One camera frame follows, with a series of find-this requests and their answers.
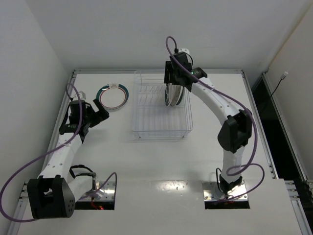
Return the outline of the green red rimmed plate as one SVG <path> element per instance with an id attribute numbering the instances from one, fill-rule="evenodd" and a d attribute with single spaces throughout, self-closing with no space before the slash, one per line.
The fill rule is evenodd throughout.
<path id="1" fill-rule="evenodd" d="M 129 91 L 122 84 L 107 84 L 98 90 L 96 99 L 105 110 L 115 112 L 126 105 L 129 99 Z"/>
<path id="2" fill-rule="evenodd" d="M 168 107 L 170 106 L 170 96 L 169 96 L 169 89 L 170 89 L 170 84 L 166 84 L 165 88 L 165 105 Z"/>

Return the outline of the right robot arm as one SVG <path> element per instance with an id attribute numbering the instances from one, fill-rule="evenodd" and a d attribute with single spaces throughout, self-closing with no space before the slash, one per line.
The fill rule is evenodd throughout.
<path id="1" fill-rule="evenodd" d="M 185 88 L 197 96 L 220 122 L 222 127 L 218 133 L 218 143 L 224 156 L 219 189 L 228 194 L 242 182 L 242 175 L 238 170 L 242 165 L 245 146 L 252 134 L 252 121 L 248 112 L 238 109 L 213 88 L 205 87 L 203 82 L 212 85 L 207 73 L 201 68 L 192 68 L 185 51 L 174 50 L 174 55 L 166 62 L 164 82 L 173 85 L 175 89 Z"/>

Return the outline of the dark green patterned plate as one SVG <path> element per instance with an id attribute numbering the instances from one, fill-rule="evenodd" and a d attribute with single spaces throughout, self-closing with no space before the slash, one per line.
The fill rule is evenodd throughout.
<path id="1" fill-rule="evenodd" d="M 184 88 L 181 89 L 180 96 L 179 96 L 179 99 L 178 99 L 176 105 L 180 105 L 183 97 L 184 97 Z"/>

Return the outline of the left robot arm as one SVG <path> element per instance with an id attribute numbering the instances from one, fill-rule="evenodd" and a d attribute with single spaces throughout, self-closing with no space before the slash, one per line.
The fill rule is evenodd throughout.
<path id="1" fill-rule="evenodd" d="M 93 100 L 98 111 L 84 100 L 74 100 L 59 128 L 57 150 L 38 178 L 27 183 L 27 193 L 34 219 L 69 218 L 75 203 L 84 195 L 96 191 L 96 173 L 77 174 L 67 182 L 76 152 L 83 144 L 89 129 L 109 118 L 98 99 Z"/>

